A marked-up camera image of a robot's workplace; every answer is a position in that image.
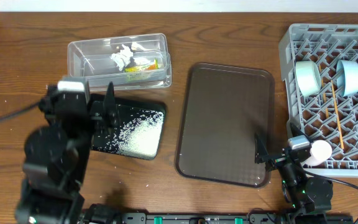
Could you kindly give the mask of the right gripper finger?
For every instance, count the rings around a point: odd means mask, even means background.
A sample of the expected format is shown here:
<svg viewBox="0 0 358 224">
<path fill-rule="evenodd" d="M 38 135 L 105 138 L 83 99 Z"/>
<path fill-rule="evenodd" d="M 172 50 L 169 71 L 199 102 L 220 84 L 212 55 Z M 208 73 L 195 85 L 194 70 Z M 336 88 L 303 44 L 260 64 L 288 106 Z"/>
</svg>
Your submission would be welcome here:
<svg viewBox="0 0 358 224">
<path fill-rule="evenodd" d="M 290 123 L 290 131 L 293 138 L 297 136 L 305 136 L 305 133 L 292 122 Z"/>
<path fill-rule="evenodd" d="M 269 154 L 265 147 L 265 144 L 259 138 L 258 134 L 254 134 L 254 139 L 255 139 L 255 163 L 261 164 L 267 162 L 269 159 Z"/>
</svg>

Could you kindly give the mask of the pink white cup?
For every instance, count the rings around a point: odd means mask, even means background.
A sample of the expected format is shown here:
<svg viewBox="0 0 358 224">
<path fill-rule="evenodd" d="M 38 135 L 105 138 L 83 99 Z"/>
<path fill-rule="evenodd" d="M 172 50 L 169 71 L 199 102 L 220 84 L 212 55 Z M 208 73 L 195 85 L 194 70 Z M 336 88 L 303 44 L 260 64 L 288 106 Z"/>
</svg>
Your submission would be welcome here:
<svg viewBox="0 0 358 224">
<path fill-rule="evenodd" d="M 327 141 L 314 141 L 311 144 L 310 157 L 301 165 L 318 166 L 331 157 L 332 151 L 332 147 Z"/>
</svg>

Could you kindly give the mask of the wooden chopstick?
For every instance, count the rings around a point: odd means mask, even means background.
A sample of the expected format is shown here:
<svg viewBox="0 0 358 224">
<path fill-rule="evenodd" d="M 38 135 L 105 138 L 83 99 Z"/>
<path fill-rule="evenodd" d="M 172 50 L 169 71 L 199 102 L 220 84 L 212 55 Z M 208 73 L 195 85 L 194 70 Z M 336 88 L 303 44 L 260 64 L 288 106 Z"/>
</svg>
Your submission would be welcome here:
<svg viewBox="0 0 358 224">
<path fill-rule="evenodd" d="M 321 64 L 320 65 L 318 65 L 318 69 L 319 69 L 319 73 L 321 73 L 322 72 L 322 68 L 321 68 Z M 323 80 L 323 78 L 321 78 L 321 86 L 322 87 L 324 87 L 324 80 Z M 324 92 L 323 93 L 323 103 L 325 103 L 326 102 L 326 92 Z M 326 118 L 329 118 L 329 112 L 328 112 L 328 108 L 325 108 L 325 117 Z"/>
<path fill-rule="evenodd" d="M 336 123 L 337 123 L 337 130 L 338 130 L 338 133 L 339 133 L 340 148 L 344 149 L 341 122 L 340 122 L 339 112 L 338 112 L 338 108 L 337 108 L 336 92 L 335 92 L 335 89 L 334 89 L 334 82 L 332 80 L 331 80 L 331 91 L 332 91 L 332 97 L 333 97 L 333 101 L 334 101 L 334 111 L 335 111 L 335 114 L 336 114 Z"/>
</svg>

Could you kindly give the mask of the white tissue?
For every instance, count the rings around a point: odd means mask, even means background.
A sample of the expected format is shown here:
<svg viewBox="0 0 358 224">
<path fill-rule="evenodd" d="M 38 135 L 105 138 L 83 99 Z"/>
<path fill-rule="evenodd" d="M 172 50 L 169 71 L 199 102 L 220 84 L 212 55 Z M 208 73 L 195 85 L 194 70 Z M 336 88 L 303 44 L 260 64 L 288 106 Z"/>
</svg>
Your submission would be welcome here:
<svg viewBox="0 0 358 224">
<path fill-rule="evenodd" d="M 120 72 L 124 72 L 127 67 L 143 65 L 151 61 L 143 57 L 134 57 L 133 51 L 126 45 L 122 44 L 122 49 L 118 53 L 110 56 L 110 59 L 116 64 Z"/>
</svg>

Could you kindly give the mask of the light green bowl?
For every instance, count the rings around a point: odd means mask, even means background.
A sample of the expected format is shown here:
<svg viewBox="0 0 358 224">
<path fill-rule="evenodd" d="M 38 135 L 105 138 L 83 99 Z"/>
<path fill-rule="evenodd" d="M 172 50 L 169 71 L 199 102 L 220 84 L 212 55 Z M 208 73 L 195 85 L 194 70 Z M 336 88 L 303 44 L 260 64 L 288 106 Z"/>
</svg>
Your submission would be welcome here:
<svg viewBox="0 0 358 224">
<path fill-rule="evenodd" d="M 295 64 L 298 88 L 304 97 L 313 95 L 321 89 L 321 77 L 313 61 L 299 61 Z"/>
</svg>

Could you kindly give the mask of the yellow snack wrapper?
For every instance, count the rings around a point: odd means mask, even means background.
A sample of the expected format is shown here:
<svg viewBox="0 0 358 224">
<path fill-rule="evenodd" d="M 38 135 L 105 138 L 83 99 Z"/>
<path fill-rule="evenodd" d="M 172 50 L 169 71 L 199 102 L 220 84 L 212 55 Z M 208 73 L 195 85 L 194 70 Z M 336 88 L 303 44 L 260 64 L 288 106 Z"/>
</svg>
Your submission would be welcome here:
<svg viewBox="0 0 358 224">
<path fill-rule="evenodd" d="M 136 65 L 133 67 L 127 67 L 124 69 L 125 72 L 143 72 L 147 70 L 156 70 L 159 69 L 158 61 L 155 59 L 150 63 L 146 63 L 143 65 Z"/>
</svg>

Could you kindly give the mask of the light blue bowl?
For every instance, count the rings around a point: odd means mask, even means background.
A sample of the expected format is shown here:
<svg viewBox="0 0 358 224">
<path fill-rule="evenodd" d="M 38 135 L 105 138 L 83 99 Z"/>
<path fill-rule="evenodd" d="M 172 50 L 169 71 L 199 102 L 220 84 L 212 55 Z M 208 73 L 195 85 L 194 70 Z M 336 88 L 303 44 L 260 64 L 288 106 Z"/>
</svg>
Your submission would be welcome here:
<svg viewBox="0 0 358 224">
<path fill-rule="evenodd" d="M 336 83 L 340 96 L 351 96 L 358 92 L 358 63 L 340 60 L 336 71 L 340 73 Z"/>
</svg>

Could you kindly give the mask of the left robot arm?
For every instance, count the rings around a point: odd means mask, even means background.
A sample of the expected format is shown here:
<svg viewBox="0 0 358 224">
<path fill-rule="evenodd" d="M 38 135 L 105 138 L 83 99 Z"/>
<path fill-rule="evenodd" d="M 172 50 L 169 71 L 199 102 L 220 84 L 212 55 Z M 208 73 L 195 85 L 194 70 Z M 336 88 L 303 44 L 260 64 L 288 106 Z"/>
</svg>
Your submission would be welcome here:
<svg viewBox="0 0 358 224">
<path fill-rule="evenodd" d="M 38 103 L 48 124 L 25 140 L 17 223 L 121 223 L 106 205 L 83 208 L 80 189 L 94 135 L 118 126 L 114 85 L 91 94 L 85 82 L 60 81 Z"/>
</svg>

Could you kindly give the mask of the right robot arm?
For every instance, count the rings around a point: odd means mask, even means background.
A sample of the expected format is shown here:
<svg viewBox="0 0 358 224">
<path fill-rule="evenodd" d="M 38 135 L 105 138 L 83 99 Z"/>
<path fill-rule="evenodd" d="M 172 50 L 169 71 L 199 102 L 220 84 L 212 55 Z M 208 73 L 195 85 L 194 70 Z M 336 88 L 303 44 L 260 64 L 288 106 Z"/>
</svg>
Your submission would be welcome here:
<svg viewBox="0 0 358 224">
<path fill-rule="evenodd" d="M 325 211 L 331 209 L 333 183 L 318 177 L 308 177 L 301 163 L 310 159 L 313 140 L 294 124 L 290 125 L 294 135 L 288 147 L 279 154 L 270 155 L 258 134 L 255 139 L 255 163 L 264 164 L 265 170 L 278 170 L 282 178 L 282 192 L 292 208 L 277 215 L 274 223 L 327 223 Z"/>
</svg>

